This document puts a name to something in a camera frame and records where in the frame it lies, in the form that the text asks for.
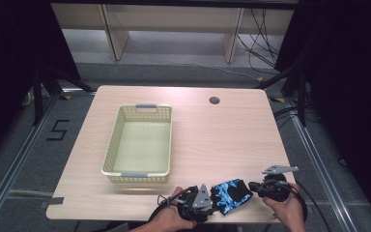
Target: yellow basket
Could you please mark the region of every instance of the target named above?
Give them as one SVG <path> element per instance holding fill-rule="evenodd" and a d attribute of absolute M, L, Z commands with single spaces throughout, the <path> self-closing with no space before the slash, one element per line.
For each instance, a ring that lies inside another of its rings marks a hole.
<path fill-rule="evenodd" d="M 113 183 L 165 183 L 170 171 L 172 107 L 122 105 L 101 173 Z"/>

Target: human hand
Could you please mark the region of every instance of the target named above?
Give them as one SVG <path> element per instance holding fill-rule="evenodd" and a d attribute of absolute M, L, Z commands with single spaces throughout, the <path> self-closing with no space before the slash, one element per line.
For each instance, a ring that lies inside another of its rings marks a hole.
<path fill-rule="evenodd" d="M 299 189 L 296 184 L 290 183 L 290 185 L 293 187 L 293 190 Z M 289 231 L 305 231 L 302 206 L 292 193 L 289 194 L 284 202 L 274 201 L 269 197 L 264 197 L 263 201 L 274 211 L 271 219 L 279 219 Z"/>
<path fill-rule="evenodd" d="M 176 195 L 183 189 L 176 187 L 172 195 Z M 162 209 L 149 223 L 140 226 L 132 232 L 156 231 L 174 232 L 182 229 L 192 229 L 197 225 L 196 221 L 184 220 L 180 217 L 177 206 L 171 205 Z"/>

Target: metal frame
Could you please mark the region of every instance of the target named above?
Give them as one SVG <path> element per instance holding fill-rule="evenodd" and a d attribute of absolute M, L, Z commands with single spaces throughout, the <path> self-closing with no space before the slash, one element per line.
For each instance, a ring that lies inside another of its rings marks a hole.
<path fill-rule="evenodd" d="M 287 99 L 287 103 L 290 107 L 295 106 L 291 99 Z M 322 187 L 325 190 L 330 205 L 332 206 L 333 211 L 335 212 L 343 231 L 357 231 L 355 223 L 349 213 L 348 207 L 337 191 L 333 180 L 330 178 L 328 170 L 325 167 L 324 162 L 322 161 L 321 156 L 319 155 L 318 150 L 316 149 L 315 144 L 313 143 L 312 138 L 308 133 L 308 130 L 302 125 L 302 122 L 297 116 L 294 116 L 293 120 L 300 139 L 305 146 L 306 152 L 311 159 L 316 174 L 321 181 Z"/>

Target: black cable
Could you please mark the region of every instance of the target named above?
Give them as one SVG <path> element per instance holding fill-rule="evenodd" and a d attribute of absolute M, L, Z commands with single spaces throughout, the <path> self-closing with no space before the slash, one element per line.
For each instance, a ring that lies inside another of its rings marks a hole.
<path fill-rule="evenodd" d="M 285 124 L 287 124 L 291 119 L 293 119 L 296 115 L 291 115 L 291 117 L 289 119 L 287 119 L 281 126 L 278 127 L 278 129 L 280 130 L 282 127 L 285 126 Z"/>
<path fill-rule="evenodd" d="M 257 24 L 258 34 L 261 35 L 261 37 L 263 38 L 263 40 L 266 43 L 267 47 L 269 48 L 269 49 L 266 49 L 266 50 L 270 53 L 273 62 L 276 62 L 275 61 L 275 57 L 273 56 L 272 49 L 274 49 L 274 50 L 277 50 L 277 49 L 275 49 L 273 46 L 270 45 L 270 41 L 268 40 L 268 35 L 267 35 L 267 25 L 265 23 L 266 10 L 265 9 L 263 10 L 263 21 L 261 23 L 261 26 L 259 25 L 258 20 L 255 17 L 255 14 L 252 11 L 252 9 L 251 9 L 251 14 L 252 14 L 252 17 L 254 18 L 255 24 Z M 265 30 L 265 34 L 266 34 L 265 36 L 264 36 L 264 33 L 262 32 L 263 25 L 264 25 L 264 30 Z"/>
<path fill-rule="evenodd" d="M 73 232 L 76 232 L 76 231 L 79 229 L 79 226 L 80 226 L 80 220 L 77 221 L 77 224 L 76 224 L 76 226 L 74 227 Z"/>
<path fill-rule="evenodd" d="M 264 34 L 262 35 L 262 37 L 263 37 L 264 41 L 266 42 L 266 44 L 268 46 L 268 49 L 269 49 L 269 52 L 270 52 L 270 56 L 271 56 L 273 62 L 276 63 L 276 58 L 273 55 L 273 52 L 272 52 L 272 49 L 271 49 L 271 44 L 270 44 L 270 41 L 268 40 L 267 23 L 265 22 L 265 15 L 266 14 L 267 14 L 267 10 L 266 9 L 263 9 L 263 22 L 264 22 L 265 38 L 264 38 Z"/>
<path fill-rule="evenodd" d="M 252 47 L 249 47 L 248 45 L 246 45 L 243 40 L 241 39 L 240 36 L 238 36 L 238 39 L 240 40 L 240 42 L 243 44 L 243 46 L 245 47 L 245 49 L 252 55 L 255 55 L 257 58 L 259 58 L 260 60 L 262 60 L 264 63 L 266 63 L 267 65 L 269 66 L 273 66 L 273 63 L 271 61 L 269 61 L 267 58 L 265 58 L 264 56 L 258 54 L 257 52 L 255 52 L 252 47 L 254 46 L 254 44 L 252 45 Z"/>
<path fill-rule="evenodd" d="M 300 188 L 309 196 L 309 199 L 311 199 L 312 203 L 314 204 L 316 210 L 318 211 L 319 215 L 321 216 L 322 221 L 324 222 L 325 226 L 327 227 L 327 231 L 330 232 L 330 227 L 328 225 L 327 219 L 325 218 L 324 214 L 322 213 L 321 209 L 319 208 L 318 204 L 316 203 L 315 199 L 311 196 L 311 194 L 306 190 L 306 188 L 303 187 L 303 185 L 298 181 L 297 178 L 295 178 L 295 182 L 300 186 Z"/>
<path fill-rule="evenodd" d="M 265 229 L 264 229 L 264 232 L 268 232 L 268 230 L 270 229 L 270 227 L 271 227 L 270 224 L 266 225 L 266 226 L 265 226 Z"/>

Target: blue cloth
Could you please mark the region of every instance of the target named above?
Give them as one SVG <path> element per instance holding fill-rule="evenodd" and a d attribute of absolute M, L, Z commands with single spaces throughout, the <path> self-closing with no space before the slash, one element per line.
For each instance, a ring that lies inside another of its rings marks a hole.
<path fill-rule="evenodd" d="M 213 206 L 218 208 L 223 215 L 243 205 L 251 196 L 252 192 L 240 179 L 212 187 Z"/>

